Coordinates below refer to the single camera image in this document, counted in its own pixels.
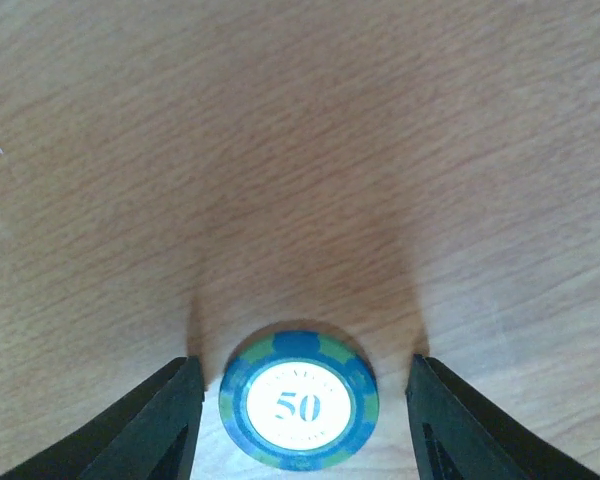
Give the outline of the blue white poker chip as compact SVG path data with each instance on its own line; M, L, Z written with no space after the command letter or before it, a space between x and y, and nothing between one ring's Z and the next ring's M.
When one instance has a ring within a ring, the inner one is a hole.
M353 457L380 413L363 348L323 325L282 323L247 337L218 391L225 431L252 459L280 470L319 471Z

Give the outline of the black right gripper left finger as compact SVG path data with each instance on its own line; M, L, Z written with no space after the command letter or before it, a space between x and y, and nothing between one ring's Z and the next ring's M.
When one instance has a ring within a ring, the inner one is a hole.
M204 402L196 356L178 357L2 479L188 479Z

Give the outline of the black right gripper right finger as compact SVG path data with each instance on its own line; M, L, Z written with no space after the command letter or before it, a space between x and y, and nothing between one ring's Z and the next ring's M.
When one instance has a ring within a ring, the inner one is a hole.
M599 479L444 363L413 356L405 392L421 479Z

